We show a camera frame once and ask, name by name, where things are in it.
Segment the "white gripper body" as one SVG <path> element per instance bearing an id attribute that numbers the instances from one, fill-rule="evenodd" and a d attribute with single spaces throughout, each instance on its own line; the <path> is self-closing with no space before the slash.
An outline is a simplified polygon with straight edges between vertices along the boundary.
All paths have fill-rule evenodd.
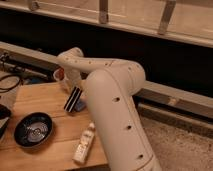
<path id="1" fill-rule="evenodd" d="M 70 89 L 81 86 L 81 74 L 78 70 L 66 69 L 65 74 L 68 79 L 67 83 L 68 83 Z"/>

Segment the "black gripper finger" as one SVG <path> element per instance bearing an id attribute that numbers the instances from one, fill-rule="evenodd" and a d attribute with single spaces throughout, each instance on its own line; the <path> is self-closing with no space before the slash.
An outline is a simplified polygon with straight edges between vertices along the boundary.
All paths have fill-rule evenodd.
<path id="1" fill-rule="evenodd" d="M 74 107 L 74 103 L 77 100 L 77 96 L 79 94 L 79 89 L 77 87 L 75 87 L 72 92 L 70 97 L 68 98 L 65 106 L 64 106 L 64 110 L 65 111 L 71 111 Z"/>
<path id="2" fill-rule="evenodd" d="M 76 100 L 76 101 L 75 101 L 75 103 L 74 103 L 74 107 L 75 107 L 75 105 L 76 105 L 77 101 L 80 99 L 81 94 L 82 94 L 82 90 L 81 90 L 81 89 L 79 89 L 79 94 L 78 94 L 78 96 L 77 96 L 77 100 Z"/>

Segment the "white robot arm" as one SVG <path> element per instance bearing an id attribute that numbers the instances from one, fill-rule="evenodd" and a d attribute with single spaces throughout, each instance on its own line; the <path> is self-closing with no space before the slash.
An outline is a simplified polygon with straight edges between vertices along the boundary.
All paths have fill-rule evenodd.
<path id="1" fill-rule="evenodd" d="M 111 171 L 163 171 L 142 127 L 133 96 L 145 84 L 143 67 L 131 60 L 84 57 L 79 48 L 57 62 L 86 104 Z"/>

